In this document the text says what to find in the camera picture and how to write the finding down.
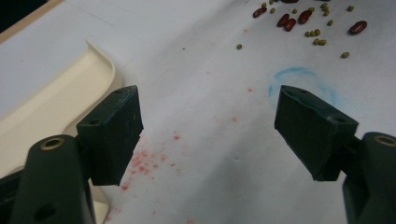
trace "red bean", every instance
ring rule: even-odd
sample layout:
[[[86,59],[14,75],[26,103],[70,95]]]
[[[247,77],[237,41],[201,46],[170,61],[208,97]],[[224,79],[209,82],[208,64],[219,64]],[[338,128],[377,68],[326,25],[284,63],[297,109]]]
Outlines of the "red bean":
[[[253,18],[258,18],[262,13],[264,13],[267,10],[266,7],[261,7],[257,9],[256,11],[253,12]]]
[[[357,35],[362,32],[367,27],[367,21],[358,21],[349,28],[349,33],[352,35]]]
[[[283,17],[282,18],[280,18],[280,20],[279,20],[279,22],[277,23],[277,27],[282,27],[282,26],[284,26],[285,25],[285,23],[289,20],[289,14],[285,14],[285,15],[283,15]]]
[[[309,17],[311,17],[311,15],[312,15],[312,12],[310,10],[306,10],[306,11],[302,12],[298,18],[298,22],[300,24],[305,24],[308,21]]]
[[[284,3],[296,3],[298,0],[282,0]]]
[[[289,32],[292,28],[293,28],[293,26],[296,24],[296,20],[295,19],[289,19],[286,23],[285,23],[285,25],[284,25],[284,28],[285,28],[285,30],[287,31],[287,32]]]

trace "green pea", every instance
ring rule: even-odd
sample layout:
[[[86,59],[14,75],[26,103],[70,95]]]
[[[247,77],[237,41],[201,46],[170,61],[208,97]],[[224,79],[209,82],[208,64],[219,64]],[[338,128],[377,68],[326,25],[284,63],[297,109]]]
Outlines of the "green pea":
[[[327,40],[323,39],[323,40],[319,40],[319,44],[321,46],[325,45],[327,43]]]
[[[349,57],[349,52],[344,52],[343,54],[341,54],[341,58],[347,58]]]

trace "pink residue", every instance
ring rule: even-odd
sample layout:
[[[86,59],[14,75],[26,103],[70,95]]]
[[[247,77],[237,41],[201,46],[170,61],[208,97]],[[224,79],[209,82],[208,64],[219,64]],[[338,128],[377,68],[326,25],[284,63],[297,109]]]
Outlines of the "pink residue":
[[[191,218],[187,219],[186,224],[194,224],[194,223],[195,223],[194,220],[192,220]]]
[[[174,139],[177,141],[178,139],[180,139],[180,134],[175,134]]]

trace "red stain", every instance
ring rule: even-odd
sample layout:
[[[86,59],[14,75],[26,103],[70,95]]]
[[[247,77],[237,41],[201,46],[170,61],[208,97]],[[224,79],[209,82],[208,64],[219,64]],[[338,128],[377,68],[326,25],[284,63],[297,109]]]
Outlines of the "red stain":
[[[130,182],[124,182],[124,183],[121,184],[121,189],[123,191],[125,191],[125,190],[129,189],[130,186],[131,186]]]
[[[168,156],[166,156],[165,154],[161,155],[161,161],[166,161],[166,159],[168,159]]]
[[[192,220],[191,218],[187,219],[186,224],[194,224],[194,223],[195,223],[194,220]]]

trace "white table surface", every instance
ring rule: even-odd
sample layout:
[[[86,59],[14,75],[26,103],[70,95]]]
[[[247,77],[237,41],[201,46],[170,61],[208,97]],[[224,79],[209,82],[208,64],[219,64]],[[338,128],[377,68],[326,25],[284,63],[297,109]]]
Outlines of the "white table surface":
[[[65,0],[0,45],[0,115],[89,38],[138,86],[145,126],[121,186],[104,188],[108,223],[347,223],[344,176],[314,182],[274,129],[278,89],[323,98],[360,123],[359,138],[396,135],[396,7],[332,0],[323,17],[321,3],[278,2],[253,19],[261,1]],[[307,24],[276,28],[308,7]],[[361,20],[367,29],[348,35]],[[304,37],[316,28],[326,46]]]

